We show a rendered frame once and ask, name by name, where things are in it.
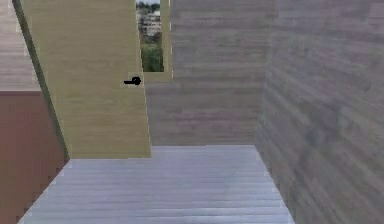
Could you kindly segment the tan framed window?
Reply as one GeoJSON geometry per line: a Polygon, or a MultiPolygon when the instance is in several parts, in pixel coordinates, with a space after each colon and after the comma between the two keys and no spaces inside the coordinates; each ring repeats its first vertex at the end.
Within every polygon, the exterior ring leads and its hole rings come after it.
{"type": "Polygon", "coordinates": [[[170,82],[170,0],[135,0],[141,72],[146,82],[170,82]]]}

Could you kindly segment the tan wooden room door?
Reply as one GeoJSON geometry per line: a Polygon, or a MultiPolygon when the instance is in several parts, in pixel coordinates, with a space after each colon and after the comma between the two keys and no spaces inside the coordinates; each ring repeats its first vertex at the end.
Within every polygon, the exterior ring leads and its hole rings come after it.
{"type": "Polygon", "coordinates": [[[68,157],[150,156],[135,0],[11,1],[68,157]]]}

